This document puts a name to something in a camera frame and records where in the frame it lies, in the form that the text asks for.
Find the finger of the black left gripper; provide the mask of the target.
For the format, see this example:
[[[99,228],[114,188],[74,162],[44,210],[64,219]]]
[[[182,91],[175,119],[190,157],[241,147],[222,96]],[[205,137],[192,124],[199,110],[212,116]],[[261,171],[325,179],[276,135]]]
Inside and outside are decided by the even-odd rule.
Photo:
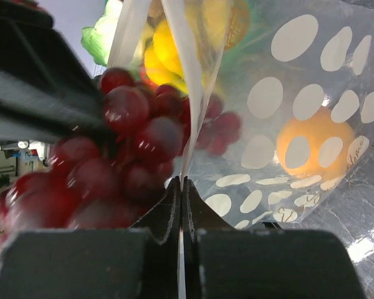
[[[53,143],[110,136],[103,96],[32,1],[0,1],[0,139]]]

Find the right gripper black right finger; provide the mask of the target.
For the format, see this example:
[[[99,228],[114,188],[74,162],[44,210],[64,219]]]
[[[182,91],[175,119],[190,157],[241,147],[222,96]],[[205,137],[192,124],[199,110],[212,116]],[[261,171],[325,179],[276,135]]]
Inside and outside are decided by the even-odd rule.
[[[185,179],[182,191],[188,298],[364,298],[340,239],[271,222],[235,229]]]

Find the orange peach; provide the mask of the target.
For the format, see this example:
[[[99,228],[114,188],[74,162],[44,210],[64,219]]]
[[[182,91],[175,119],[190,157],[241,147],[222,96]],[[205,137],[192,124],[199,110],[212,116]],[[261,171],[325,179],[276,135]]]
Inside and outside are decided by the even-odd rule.
[[[327,181],[347,171],[348,147],[355,139],[346,123],[336,123],[327,107],[311,118],[291,118],[277,137],[277,158],[289,175],[299,179],[321,176]]]

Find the purple grape bunch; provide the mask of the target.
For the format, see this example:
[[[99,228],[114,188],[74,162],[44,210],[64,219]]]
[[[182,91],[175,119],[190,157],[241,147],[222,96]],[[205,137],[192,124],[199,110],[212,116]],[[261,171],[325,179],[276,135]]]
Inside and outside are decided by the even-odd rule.
[[[185,84],[181,82],[156,84],[149,80],[146,75],[143,76],[140,82],[137,82],[137,87],[142,92],[147,93],[150,98],[155,98],[161,93],[174,93],[176,95],[186,93]],[[115,152],[117,151],[117,146],[107,145],[102,149],[98,149],[98,145],[94,144],[88,138],[83,137],[82,140],[84,142],[81,152],[82,157],[71,162],[68,166],[64,166],[63,169],[59,169],[58,176],[67,177],[76,164],[88,158],[105,158],[108,159],[112,166],[116,165]],[[0,247],[7,239],[8,229],[6,228],[6,221],[8,220],[10,198],[17,198],[25,192],[39,188],[47,188],[50,185],[50,176],[53,174],[54,170],[50,170],[48,166],[44,166],[42,169],[36,171],[29,170],[13,178],[7,175],[0,176]]]

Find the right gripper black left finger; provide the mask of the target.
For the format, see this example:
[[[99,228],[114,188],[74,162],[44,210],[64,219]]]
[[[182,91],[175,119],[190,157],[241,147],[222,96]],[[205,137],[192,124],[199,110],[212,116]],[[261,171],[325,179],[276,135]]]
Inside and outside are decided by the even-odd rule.
[[[177,298],[180,180],[129,229],[33,230],[0,249],[0,298]]]

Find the clear dotted zip top bag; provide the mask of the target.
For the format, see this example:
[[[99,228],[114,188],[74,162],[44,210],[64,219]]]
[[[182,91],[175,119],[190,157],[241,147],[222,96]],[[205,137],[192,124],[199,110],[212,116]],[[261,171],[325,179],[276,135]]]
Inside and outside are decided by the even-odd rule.
[[[253,20],[231,50],[186,18],[188,1],[125,1],[109,66],[135,67],[168,21],[191,100],[180,173],[237,229],[304,220],[362,163],[374,142],[374,8],[370,1],[248,1]],[[320,107],[355,134],[344,175],[299,179],[277,158],[291,119]]]

